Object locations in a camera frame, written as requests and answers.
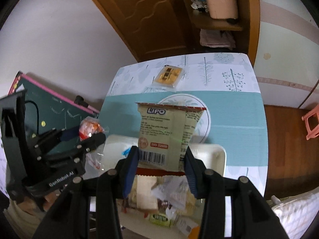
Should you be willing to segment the white orange stick packet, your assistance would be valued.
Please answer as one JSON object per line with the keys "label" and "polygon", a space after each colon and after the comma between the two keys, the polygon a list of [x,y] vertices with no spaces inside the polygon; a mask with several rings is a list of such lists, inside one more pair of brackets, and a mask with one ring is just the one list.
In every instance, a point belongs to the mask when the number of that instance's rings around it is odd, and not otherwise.
{"label": "white orange stick packet", "polygon": [[176,223],[178,230],[189,239],[198,239],[200,225],[188,217],[180,217]]}

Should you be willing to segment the cream Lipo biscuit packet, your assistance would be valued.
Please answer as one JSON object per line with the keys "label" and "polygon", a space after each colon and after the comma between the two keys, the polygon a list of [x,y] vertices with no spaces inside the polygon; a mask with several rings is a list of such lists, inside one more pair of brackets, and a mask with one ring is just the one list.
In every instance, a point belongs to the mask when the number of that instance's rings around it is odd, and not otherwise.
{"label": "cream Lipo biscuit packet", "polygon": [[184,171],[183,159],[205,107],[138,103],[140,163],[147,168]]}

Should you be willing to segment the brown wooden door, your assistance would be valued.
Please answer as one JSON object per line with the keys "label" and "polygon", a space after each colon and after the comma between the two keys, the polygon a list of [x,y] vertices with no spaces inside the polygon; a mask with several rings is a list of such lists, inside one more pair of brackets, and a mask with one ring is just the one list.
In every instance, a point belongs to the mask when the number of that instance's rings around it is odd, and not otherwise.
{"label": "brown wooden door", "polygon": [[182,0],[92,0],[136,61],[191,53]]}

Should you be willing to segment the wooden shelf unit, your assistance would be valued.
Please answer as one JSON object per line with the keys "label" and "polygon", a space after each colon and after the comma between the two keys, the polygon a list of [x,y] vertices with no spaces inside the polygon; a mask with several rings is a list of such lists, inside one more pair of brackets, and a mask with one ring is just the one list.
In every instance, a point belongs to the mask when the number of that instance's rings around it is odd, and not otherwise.
{"label": "wooden shelf unit", "polygon": [[183,0],[192,27],[195,52],[221,51],[200,42],[200,31],[229,31],[235,41],[233,50],[248,55],[255,63],[260,36],[260,0]]}

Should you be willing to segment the pink storage basket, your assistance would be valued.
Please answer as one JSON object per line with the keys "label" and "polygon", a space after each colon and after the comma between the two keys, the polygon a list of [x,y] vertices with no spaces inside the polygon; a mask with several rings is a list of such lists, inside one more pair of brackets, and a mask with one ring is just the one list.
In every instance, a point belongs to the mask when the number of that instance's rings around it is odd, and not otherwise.
{"label": "pink storage basket", "polygon": [[206,0],[206,3],[212,19],[238,19],[237,0]]}

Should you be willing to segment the white red-striped snack bag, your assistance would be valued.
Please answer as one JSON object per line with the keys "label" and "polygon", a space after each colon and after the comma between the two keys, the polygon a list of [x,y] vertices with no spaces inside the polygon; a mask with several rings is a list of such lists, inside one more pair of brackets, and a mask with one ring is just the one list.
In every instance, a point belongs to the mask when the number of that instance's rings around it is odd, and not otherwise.
{"label": "white red-striped snack bag", "polygon": [[184,210],[189,185],[186,176],[163,176],[164,182],[151,189],[151,194],[173,207]]}

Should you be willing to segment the green snack packet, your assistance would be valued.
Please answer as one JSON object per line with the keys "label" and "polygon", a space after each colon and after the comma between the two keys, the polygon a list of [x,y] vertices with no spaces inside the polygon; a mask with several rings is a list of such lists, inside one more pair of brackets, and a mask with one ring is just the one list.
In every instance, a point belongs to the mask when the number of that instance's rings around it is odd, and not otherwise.
{"label": "green snack packet", "polygon": [[170,228],[175,224],[176,217],[169,217],[166,214],[158,213],[158,214],[151,214],[149,216],[149,222],[155,225],[159,225],[161,227]]}

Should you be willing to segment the folded pink cloth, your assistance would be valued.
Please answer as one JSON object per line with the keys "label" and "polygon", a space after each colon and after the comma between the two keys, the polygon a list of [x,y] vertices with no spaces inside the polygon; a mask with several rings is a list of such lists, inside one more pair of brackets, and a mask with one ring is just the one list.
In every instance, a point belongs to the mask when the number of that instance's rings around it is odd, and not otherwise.
{"label": "folded pink cloth", "polygon": [[200,44],[209,48],[236,48],[235,40],[229,31],[201,29]]}

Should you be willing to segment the white checked bedding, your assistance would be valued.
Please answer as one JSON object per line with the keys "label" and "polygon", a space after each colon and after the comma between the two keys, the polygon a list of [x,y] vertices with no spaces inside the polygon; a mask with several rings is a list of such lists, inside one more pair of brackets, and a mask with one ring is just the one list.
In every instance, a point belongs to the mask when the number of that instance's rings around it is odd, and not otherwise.
{"label": "white checked bedding", "polygon": [[283,199],[273,195],[271,203],[288,238],[301,238],[318,213],[318,187]]}

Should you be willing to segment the patterned teal tablecloth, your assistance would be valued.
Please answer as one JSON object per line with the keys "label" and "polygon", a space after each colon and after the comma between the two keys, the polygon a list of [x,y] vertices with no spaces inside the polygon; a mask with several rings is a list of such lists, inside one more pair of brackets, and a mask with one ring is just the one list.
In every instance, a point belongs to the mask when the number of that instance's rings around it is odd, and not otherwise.
{"label": "patterned teal tablecloth", "polygon": [[247,55],[200,53],[154,59],[120,68],[106,94],[100,124],[110,134],[137,138],[140,106],[155,117],[160,105],[189,110],[193,144],[226,152],[226,177],[246,176],[264,193],[268,167],[266,114]]}

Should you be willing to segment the blue white candy packet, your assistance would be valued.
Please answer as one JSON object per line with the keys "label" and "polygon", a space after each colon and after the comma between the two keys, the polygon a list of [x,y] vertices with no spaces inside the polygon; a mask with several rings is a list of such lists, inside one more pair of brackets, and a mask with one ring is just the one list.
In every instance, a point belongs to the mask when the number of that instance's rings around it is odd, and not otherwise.
{"label": "blue white candy packet", "polygon": [[128,157],[128,154],[130,153],[130,150],[131,150],[131,147],[128,148],[128,149],[126,149],[126,150],[124,150],[124,151],[122,152],[123,157],[127,158],[127,157]]}

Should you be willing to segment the sliced bread package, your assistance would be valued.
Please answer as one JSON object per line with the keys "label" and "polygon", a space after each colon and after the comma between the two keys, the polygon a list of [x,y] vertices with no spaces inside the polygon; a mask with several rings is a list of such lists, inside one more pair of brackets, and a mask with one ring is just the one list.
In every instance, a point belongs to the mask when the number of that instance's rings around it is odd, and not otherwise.
{"label": "sliced bread package", "polygon": [[155,176],[136,175],[128,196],[129,207],[142,211],[157,211],[158,199],[151,192],[156,184]]}

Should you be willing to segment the yellow cracker pack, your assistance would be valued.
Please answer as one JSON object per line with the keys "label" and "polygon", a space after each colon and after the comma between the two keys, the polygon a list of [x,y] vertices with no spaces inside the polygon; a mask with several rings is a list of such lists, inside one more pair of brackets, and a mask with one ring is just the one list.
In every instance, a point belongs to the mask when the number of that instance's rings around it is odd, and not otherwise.
{"label": "yellow cracker pack", "polygon": [[154,78],[152,87],[162,90],[174,91],[184,75],[183,68],[164,65],[159,74]]}

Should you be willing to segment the green chalkboard pink frame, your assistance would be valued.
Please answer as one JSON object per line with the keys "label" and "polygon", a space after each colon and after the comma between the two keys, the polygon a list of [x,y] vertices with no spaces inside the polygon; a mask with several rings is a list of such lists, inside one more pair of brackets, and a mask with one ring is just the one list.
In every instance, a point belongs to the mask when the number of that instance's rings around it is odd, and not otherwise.
{"label": "green chalkboard pink frame", "polygon": [[14,130],[14,124],[7,123],[3,136],[15,137],[24,133],[26,143],[30,146],[34,135],[41,135],[55,129],[71,129],[79,126],[86,117],[97,118],[99,111],[78,105],[73,100],[59,94],[32,77],[18,72],[8,93],[25,92],[24,124],[19,124],[20,131]]}

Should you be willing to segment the red candy packet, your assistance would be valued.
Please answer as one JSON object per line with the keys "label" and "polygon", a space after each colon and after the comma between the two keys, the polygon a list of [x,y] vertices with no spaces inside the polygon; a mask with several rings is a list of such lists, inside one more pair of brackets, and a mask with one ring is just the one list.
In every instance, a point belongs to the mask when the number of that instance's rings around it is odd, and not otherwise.
{"label": "red candy packet", "polygon": [[[99,123],[99,120],[93,117],[86,117],[80,123],[79,138],[80,141],[90,138],[93,134],[103,133],[105,136],[109,134],[108,126],[103,126]],[[104,149],[103,142],[92,153],[87,154],[87,161],[96,170],[102,170],[101,158],[103,156]]]}

